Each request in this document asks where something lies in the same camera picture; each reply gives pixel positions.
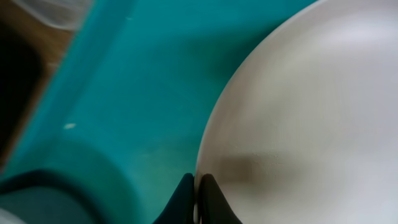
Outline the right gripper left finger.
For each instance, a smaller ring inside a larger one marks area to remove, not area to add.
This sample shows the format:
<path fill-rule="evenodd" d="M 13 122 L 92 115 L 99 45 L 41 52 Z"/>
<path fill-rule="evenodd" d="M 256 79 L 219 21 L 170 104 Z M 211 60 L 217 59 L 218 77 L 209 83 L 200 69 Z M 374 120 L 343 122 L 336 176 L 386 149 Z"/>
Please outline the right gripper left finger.
<path fill-rule="evenodd" d="M 186 173 L 154 224 L 194 224 L 194 176 Z"/>

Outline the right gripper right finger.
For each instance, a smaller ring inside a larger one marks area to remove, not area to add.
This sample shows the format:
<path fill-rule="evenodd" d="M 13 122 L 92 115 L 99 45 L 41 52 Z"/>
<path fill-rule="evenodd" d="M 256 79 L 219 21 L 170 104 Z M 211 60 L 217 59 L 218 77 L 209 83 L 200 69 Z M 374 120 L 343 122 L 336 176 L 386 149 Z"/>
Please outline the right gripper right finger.
<path fill-rule="evenodd" d="M 202 224 L 242 224 L 211 174 L 205 174 L 201 178 L 198 213 Z"/>

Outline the large pink plate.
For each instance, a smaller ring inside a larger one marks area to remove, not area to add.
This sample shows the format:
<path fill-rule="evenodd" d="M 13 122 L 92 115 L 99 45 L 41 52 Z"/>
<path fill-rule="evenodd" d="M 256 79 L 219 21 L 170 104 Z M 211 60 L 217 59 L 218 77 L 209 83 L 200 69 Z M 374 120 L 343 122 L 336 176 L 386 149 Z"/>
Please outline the large pink plate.
<path fill-rule="evenodd" d="M 244 60 L 195 180 L 243 223 L 397 222 L 397 1 L 317 1 Z"/>

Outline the grey metal bowl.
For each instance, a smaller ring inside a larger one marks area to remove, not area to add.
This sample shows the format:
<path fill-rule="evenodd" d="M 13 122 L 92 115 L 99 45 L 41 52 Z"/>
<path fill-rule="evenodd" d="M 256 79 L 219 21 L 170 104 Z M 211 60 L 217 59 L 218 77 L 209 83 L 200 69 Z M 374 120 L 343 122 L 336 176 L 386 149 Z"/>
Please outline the grey metal bowl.
<path fill-rule="evenodd" d="M 50 170 L 1 180 L 1 210 L 23 223 L 109 223 L 94 196 L 68 176 Z"/>

